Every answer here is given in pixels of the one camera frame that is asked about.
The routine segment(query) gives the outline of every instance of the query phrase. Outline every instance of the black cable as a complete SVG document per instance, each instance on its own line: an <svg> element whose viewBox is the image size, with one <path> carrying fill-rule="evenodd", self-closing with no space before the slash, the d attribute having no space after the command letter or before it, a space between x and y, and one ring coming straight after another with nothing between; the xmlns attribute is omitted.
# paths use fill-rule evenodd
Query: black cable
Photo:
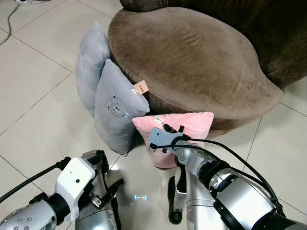
<svg viewBox="0 0 307 230"><path fill-rule="evenodd" d="M15 13L15 11L20 7L20 5L18 4L13 11L10 13L10 15L8 16L8 27L9 27L9 32L8 35L6 36L6 38L4 38L1 42L0 42L0 46L5 43L11 36L12 34L12 28L11 28L11 23L10 23L10 17L13 15L13 13Z"/></svg>
<svg viewBox="0 0 307 230"><path fill-rule="evenodd" d="M272 189L272 187L270 186L270 184L263 178L263 176L261 176L261 174L256 169L254 169L250 164L248 164L243 158L241 158L233 150L228 148L226 145L223 145L222 143L219 143L219 142L216 142L216 141L213 141L213 140L203 140L203 139L193 139L193 138L189 138L188 140L201 141L201 142L207 142L207 143L211 143L211 144L214 144L214 145L218 145L218 146L224 148L225 150L227 150L228 152L230 152L236 158L238 158L239 161L241 161L243 164L245 164L263 182L263 184L265 185L264 188L268 191L268 193L272 197L272 202L275 204L278 214L285 217L285 214L283 213L283 206L279 203L277 195L275 194L275 192Z"/></svg>
<svg viewBox="0 0 307 230"><path fill-rule="evenodd" d="M234 167L231 167L231 166L230 166L229 168L232 169L233 171L235 171L235 172L237 172L237 173L239 173L239 174L241 174L241 175L243 175L243 176L245 176L245 177L251 179L252 181L256 182L257 184L259 184L260 186L262 186L263 188L266 189L265 184L264 184L262 181L258 180L257 178L255 178L255 177L249 175L248 173L246 173L246 172L244 172L244 171L241 171L241 170L239 170L239 169L236 169L236 168L234 168Z"/></svg>
<svg viewBox="0 0 307 230"><path fill-rule="evenodd" d="M48 172L54 170L55 168L59 168L61 170L63 170L66 165L68 164L68 162L71 160L70 157L66 157L65 159L57 162L56 164L50 166L49 168L41 171L40 173L36 174L35 176L32 176L31 178L27 179L26 181L22 182L20 185L16 186L15 188L13 188L12 190L10 190L9 192L7 192L6 194L4 194L2 197L0 197L0 204L6 200L7 198L9 198L11 195L13 195L14 193L16 193L18 190L20 190L21 188L25 187L27 184L31 183L32 181L36 180L37 178L47 174Z"/></svg>
<svg viewBox="0 0 307 230"><path fill-rule="evenodd" d="M216 158L217 160L220 160L217 156L215 156L213 153L211 153L210 151L203 149L202 147L199 146L195 146L195 145L162 145L162 146L151 146L152 149L166 149L166 148L175 148L175 147L179 147L179 148L191 148L191 149L197 149L197 150L201 150L204 151L208 154L210 154L212 157Z"/></svg>
<svg viewBox="0 0 307 230"><path fill-rule="evenodd" d="M31 178L27 179L26 181L22 182L20 185L16 186L15 188L13 188L11 191L9 191L8 193L6 193L5 195L3 195L2 197L0 197L0 204L6 200L7 198L9 198L11 195L13 195L14 193L16 193L19 189L25 187L27 184L31 183L32 181L36 180L37 178L45 175L46 173L50 172L51 170L54 170L57 166L56 165L52 165L51 167L41 171L40 173L36 174L35 176L32 176Z"/></svg>

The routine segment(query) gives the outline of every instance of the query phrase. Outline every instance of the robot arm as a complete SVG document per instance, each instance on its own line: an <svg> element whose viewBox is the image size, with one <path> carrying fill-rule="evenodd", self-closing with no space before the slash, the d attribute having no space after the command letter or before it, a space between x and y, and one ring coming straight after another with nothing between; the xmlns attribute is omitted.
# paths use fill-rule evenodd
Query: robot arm
<svg viewBox="0 0 307 230"><path fill-rule="evenodd" d="M76 221L76 229L79 225L91 223L93 226L102 225L106 230L119 230L117 225L120 223L108 203L123 180L106 189L99 177L108 170L103 151L95 150L85 153L82 158L71 159L57 178L55 193L50 197L42 193L28 206L12 212L0 222L0 230L54 230L69 214L71 221Z"/></svg>
<svg viewBox="0 0 307 230"><path fill-rule="evenodd" d="M179 163L195 176L215 200L213 206L230 230L305 230L306 226L277 214L266 191L246 179L229 164L201 148L182 148L193 145L182 132L169 133L153 128L151 147L165 146L177 156Z"/></svg>

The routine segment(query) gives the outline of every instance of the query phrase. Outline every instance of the fabric surface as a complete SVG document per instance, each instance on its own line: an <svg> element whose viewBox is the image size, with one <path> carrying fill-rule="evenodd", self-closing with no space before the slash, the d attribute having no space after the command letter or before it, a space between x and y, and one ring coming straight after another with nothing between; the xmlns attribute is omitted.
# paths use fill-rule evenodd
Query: fabric surface
<svg viewBox="0 0 307 230"><path fill-rule="evenodd" d="M130 150L135 127L132 118L144 116L149 105L120 69L107 59L98 84L94 125L104 142L119 154Z"/></svg>
<svg viewBox="0 0 307 230"><path fill-rule="evenodd" d="M163 153L161 149L156 149L154 151L149 148L149 134L152 128L156 127L164 130L163 124L168 124L175 130L179 130L180 126L184 126L184 134L191 138L205 139L213 121L213 113L210 112L157 115L157 117L163 120L162 123L156 122L155 117L156 116L137 117L132 119L132 122L143 137L154 165L159 168L176 167L175 155L170 151Z"/></svg>
<svg viewBox="0 0 307 230"><path fill-rule="evenodd" d="M94 117L95 97L105 61L111 57L105 33L95 21L80 42L76 65L77 90L80 100Z"/></svg>
<svg viewBox="0 0 307 230"><path fill-rule="evenodd" d="M212 16L243 33L255 47L262 71L283 88L307 75L306 0L121 0L133 12L167 6Z"/></svg>
<svg viewBox="0 0 307 230"><path fill-rule="evenodd" d="M108 37L129 80L146 81L153 113L211 111L210 132L217 135L261 117L283 96L262 73L248 39L203 13L176 7L121 10Z"/></svg>
<svg viewBox="0 0 307 230"><path fill-rule="evenodd" d="M128 11L148 12L168 6L185 7L187 0L120 0L120 3Z"/></svg>

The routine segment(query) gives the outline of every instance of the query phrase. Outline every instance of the tile grout line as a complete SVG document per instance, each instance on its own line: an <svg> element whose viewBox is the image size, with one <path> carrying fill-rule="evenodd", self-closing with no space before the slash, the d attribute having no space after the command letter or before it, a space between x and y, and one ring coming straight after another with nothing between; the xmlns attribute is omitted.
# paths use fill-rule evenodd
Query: tile grout line
<svg viewBox="0 0 307 230"><path fill-rule="evenodd" d="M71 226L71 224L72 224L72 222L69 224L69 226L66 228L66 230L69 229L69 227Z"/></svg>
<svg viewBox="0 0 307 230"><path fill-rule="evenodd" d="M9 127L6 128L1 134L4 134L10 127L12 127L20 118L22 118L30 109L32 109L37 103L39 103L44 97L46 97L51 91L53 91L58 85L60 85L65 79L67 79L73 72L71 71L65 78L63 78L58 84L56 84L51 90L49 90L43 97L41 97L37 102L35 102L27 111L25 111L19 118L17 118Z"/></svg>
<svg viewBox="0 0 307 230"><path fill-rule="evenodd" d="M304 212L302 212L301 210L299 210L299 209L297 209L296 207L294 207L294 206L292 206L292 205L290 205L289 203L287 203L287 202L285 202L287 205L289 205L289 206L291 206L292 208L294 208L295 210L297 210L297 211L299 211L300 213L302 213L303 215L305 215L305 216L307 216L307 214L305 214Z"/></svg>
<svg viewBox="0 0 307 230"><path fill-rule="evenodd" d="M248 156L246 157L246 162L248 161L248 157L249 157L249 154L250 154L251 148L253 147L254 141L255 141L255 139L256 139L256 135L257 135L257 133L258 133L258 129L259 129L259 126L260 126L261 120L262 120L262 117L260 118L260 121L259 121L259 124L258 124L257 130L256 130L256 133L255 133L254 139L253 139L253 141L252 141L252 143L251 143L251 145L250 145L250 149L249 149L249 151L248 151Z"/></svg>
<svg viewBox="0 0 307 230"><path fill-rule="evenodd" d="M8 33L8 32L6 32L5 30L3 30L2 28L0 28L0 30L2 30L2 31L5 32L5 33Z"/></svg>
<svg viewBox="0 0 307 230"><path fill-rule="evenodd" d="M119 160L119 158L121 157L121 155L119 155L116 159L116 161L112 164L112 166L110 167L110 169L112 169L112 167L115 165L115 163Z"/></svg>
<svg viewBox="0 0 307 230"><path fill-rule="evenodd" d="M61 4L64 3L65 1L66 1L66 0L64 0L64 1L61 2L61 3L59 3L58 5L55 5L54 7L52 7L52 8L49 9L48 11L42 13L42 14L39 15L38 17L34 18L32 21L28 22L28 23L27 23L26 25L24 25L23 27L21 27L21 28L19 28L18 30L14 31L14 32L12 33L12 35L15 34L17 31L21 30L22 28L24 28L25 26L27 26L28 24L34 22L36 19L40 18L40 17L43 16L45 13L48 13L50 10L52 10L52 9L56 8L57 6L61 5Z"/></svg>
<svg viewBox="0 0 307 230"><path fill-rule="evenodd" d="M294 108L291 108L291 107L289 107L289 106L287 106L287 105L285 105L285 104L283 104L283 103L281 103L281 102L279 102L279 103L282 104L282 105L284 105L284 106L286 106L286 107L288 107L289 109L292 109L292 110L296 111L297 113L299 113L299 114L301 114L301 115L307 117L307 115L305 115L305 114L303 114L303 113L301 113L301 112L295 110Z"/></svg>
<svg viewBox="0 0 307 230"><path fill-rule="evenodd" d="M2 155L0 155L2 159L4 159L10 166L12 166L17 172L19 172L22 176L24 176L26 179L29 179L26 177L21 171L19 171L14 165L12 165L8 160L6 160ZM31 182L36 188L38 188L40 191L44 192L40 187L38 187L35 183Z"/></svg>
<svg viewBox="0 0 307 230"><path fill-rule="evenodd" d="M83 4L84 6L87 6L87 7L91 8L92 10L97 11L97 12L103 14L104 16L107 16L107 17L109 17L110 19L112 19L112 17L110 17L109 15L106 15L105 13L102 13L102 12L100 12L99 10L96 10L95 8L93 8L93 7L89 6L89 5L86 5L85 3L83 3L83 2L81 2L81 1L79 1L79 0L76 0L76 1L79 2L79 3L81 3L81 4Z"/></svg>
<svg viewBox="0 0 307 230"><path fill-rule="evenodd" d="M48 58L49 60L53 61L54 63L58 64L59 66L63 67L64 69L72 72L70 69L68 69L67 67L61 65L60 63L57 63L55 60L51 59L50 57L48 57L47 55L43 54L42 52L38 51L37 49L33 48L32 46L30 46L29 44L27 44L26 42L22 41L21 39L19 39L18 37L15 37L14 35L11 35L11 37L14 37L15 39L21 41L22 43L26 44L27 46L29 46L31 49L35 50L36 52L40 53L41 55L45 56L46 58Z"/></svg>

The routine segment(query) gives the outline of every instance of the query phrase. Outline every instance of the black wire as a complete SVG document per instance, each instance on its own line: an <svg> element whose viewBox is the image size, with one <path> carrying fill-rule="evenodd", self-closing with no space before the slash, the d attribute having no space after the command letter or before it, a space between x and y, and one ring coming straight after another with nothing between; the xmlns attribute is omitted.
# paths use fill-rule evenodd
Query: black wire
<svg viewBox="0 0 307 230"><path fill-rule="evenodd" d="M197 150L201 150L204 151L208 154L210 154L212 157L216 158L217 160L220 160L217 156L215 156L213 153L211 153L210 151L203 149L202 147L199 146L195 146L195 145L162 145L162 146L152 146L152 149L165 149L165 148L175 148L175 147L179 147L179 148L191 148L191 149L197 149Z"/></svg>
<svg viewBox="0 0 307 230"><path fill-rule="evenodd" d="M277 195L275 194L274 190L272 189L272 187L270 186L270 184L263 178L263 176L261 176L261 174L254 169L250 164L248 164L243 158L241 158L238 154L236 154L233 150L231 150L230 148L228 148L226 145L223 145L222 143L213 141L213 140L203 140L203 139L193 139L193 138L189 138L189 140L191 141L201 141L201 142L207 142L207 143L211 143L214 145L218 145L221 146L222 148L226 149L228 152L230 152L232 155L234 155L236 158L239 159L239 161L241 161L243 164L245 164L265 185L264 188L268 191L268 193L271 195L271 197L273 198L273 202L275 202L275 205L277 205L277 211L280 215L285 217L285 214L283 213L283 209L282 206L279 204Z"/></svg>
<svg viewBox="0 0 307 230"><path fill-rule="evenodd" d="M37 178L45 175L46 173L50 172L51 170L54 170L55 168L57 168L58 165L52 165L51 167L41 171L40 173L36 174L35 176L32 176L31 178L27 179L26 181L22 182L20 185L16 186L15 188L13 188L11 191L7 192L5 195L3 195L2 197L0 197L0 204L6 200L7 198L9 198L11 195L13 195L14 193L16 193L19 189L25 187L27 184L31 183L32 181L36 180Z"/></svg>
<svg viewBox="0 0 307 230"><path fill-rule="evenodd" d="M234 168L234 167L229 166L229 168L232 169L233 171L235 171L235 172L237 172L237 173L239 173L239 174L241 174L241 175L243 175L243 176L245 176L245 177L247 177L247 178L253 180L254 182L256 182L257 184L259 184L260 186L262 186L263 188L266 189L265 184L264 184L262 181L258 180L257 178L255 178L255 177L249 175L248 173L246 173L246 172L244 172L244 171L241 171L241 170L239 170L239 169L236 169L236 168Z"/></svg>
<svg viewBox="0 0 307 230"><path fill-rule="evenodd" d="M13 15L13 13L15 13L15 11L20 7L20 5L18 4L13 11L10 13L10 15L8 16L8 27L9 27L9 31L8 31L8 35L6 36L6 38L4 38L2 41L0 41L0 46L5 43L11 36L12 34L12 27L11 27L11 23L10 23L10 18Z"/></svg>

